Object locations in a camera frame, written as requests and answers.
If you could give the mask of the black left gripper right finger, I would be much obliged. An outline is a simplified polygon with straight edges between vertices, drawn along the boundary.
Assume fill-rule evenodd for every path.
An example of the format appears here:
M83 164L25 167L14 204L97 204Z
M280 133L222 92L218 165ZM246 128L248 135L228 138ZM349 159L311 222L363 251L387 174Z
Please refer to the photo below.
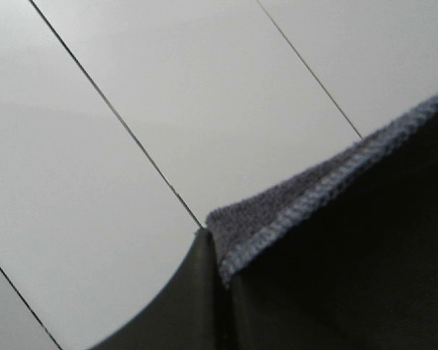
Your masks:
M231 294L238 349L438 349L438 115Z

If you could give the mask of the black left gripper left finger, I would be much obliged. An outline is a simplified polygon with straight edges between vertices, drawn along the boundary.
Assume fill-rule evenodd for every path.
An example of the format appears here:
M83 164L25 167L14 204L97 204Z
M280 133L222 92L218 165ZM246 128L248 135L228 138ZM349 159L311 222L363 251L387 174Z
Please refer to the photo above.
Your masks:
M212 235L196 232L184 260L154 299L95 349L218 349L219 281Z

